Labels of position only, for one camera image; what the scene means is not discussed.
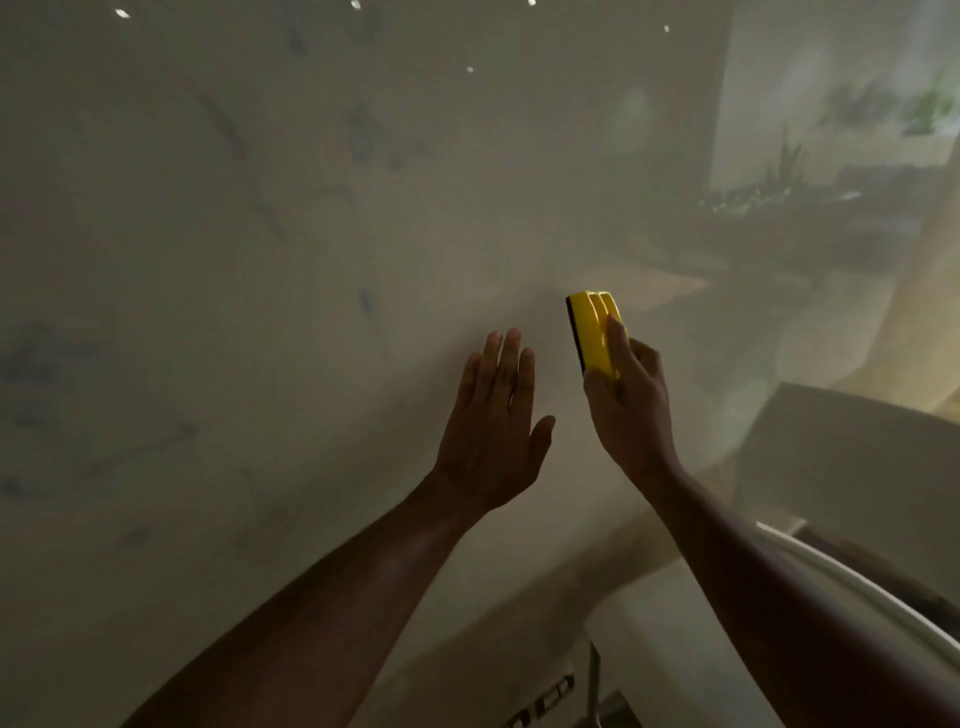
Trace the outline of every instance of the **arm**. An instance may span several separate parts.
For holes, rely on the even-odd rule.
[[[346,726],[460,538],[540,472],[534,356],[494,332],[467,361],[433,471],[150,698],[127,728]]]
[[[607,327],[621,379],[584,381],[600,441],[670,530],[783,723],[960,726],[955,695],[834,608],[684,473],[659,355],[613,317]]]

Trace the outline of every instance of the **hand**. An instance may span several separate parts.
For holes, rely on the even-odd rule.
[[[467,359],[437,464],[427,478],[477,519],[533,484],[556,423],[544,417],[530,430],[534,353],[520,351],[520,332],[511,328],[498,360],[500,340],[494,331],[483,353]]]
[[[620,379],[592,369],[584,375],[584,391],[600,443],[642,491],[665,471],[680,467],[660,354],[628,340],[613,316],[606,326],[607,348]]]

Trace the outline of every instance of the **forearm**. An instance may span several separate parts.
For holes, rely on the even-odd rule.
[[[829,603],[694,480],[667,468],[641,490],[787,726],[880,725],[905,716],[958,724],[942,686]]]
[[[145,726],[347,725],[473,518],[421,486],[167,683]]]

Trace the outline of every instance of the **sanding block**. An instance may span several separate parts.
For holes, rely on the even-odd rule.
[[[607,291],[572,293],[566,297],[566,312],[570,315],[581,371],[599,369],[611,379],[619,378],[607,351],[607,315],[613,314],[621,321],[613,296]]]

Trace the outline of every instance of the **left hand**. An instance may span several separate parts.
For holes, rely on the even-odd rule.
[[[533,427],[534,353],[520,351],[520,332],[487,337],[467,359],[453,412],[431,474],[479,519],[525,491],[540,474],[556,419]]]

